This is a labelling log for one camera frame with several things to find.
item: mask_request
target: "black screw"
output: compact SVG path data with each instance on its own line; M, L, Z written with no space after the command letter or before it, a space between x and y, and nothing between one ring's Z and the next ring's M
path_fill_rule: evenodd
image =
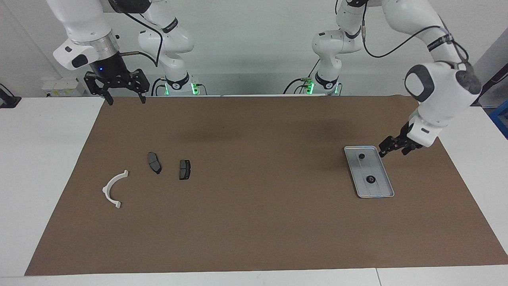
M376 177L374 176L367 176L367 183L374 184L376 182Z

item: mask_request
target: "white curved object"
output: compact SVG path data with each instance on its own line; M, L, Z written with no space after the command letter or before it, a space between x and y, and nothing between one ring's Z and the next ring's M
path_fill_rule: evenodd
M115 204L116 208L119 209L120 208L120 205L122 204L121 202L119 201L115 201L113 200L110 195L109 195L109 191L111 190L111 187L120 179L123 179L123 178L126 178L127 176L129 175L129 171L125 170L123 173L121 174L118 174L116 176L114 176L109 182L108 184L102 188L102 192L104 193L104 195L106 195L106 198L108 199L108 201L112 202Z

